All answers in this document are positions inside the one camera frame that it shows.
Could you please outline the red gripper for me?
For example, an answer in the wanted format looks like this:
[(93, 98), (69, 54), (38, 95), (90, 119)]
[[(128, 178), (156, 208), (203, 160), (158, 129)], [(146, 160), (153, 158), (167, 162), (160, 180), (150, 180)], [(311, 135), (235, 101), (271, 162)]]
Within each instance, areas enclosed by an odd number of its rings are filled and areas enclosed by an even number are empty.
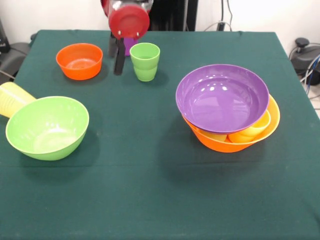
[(121, 75), (126, 58), (124, 38), (139, 39), (148, 31), (150, 1), (102, 0), (100, 3), (111, 31), (107, 54), (115, 57), (113, 73)]

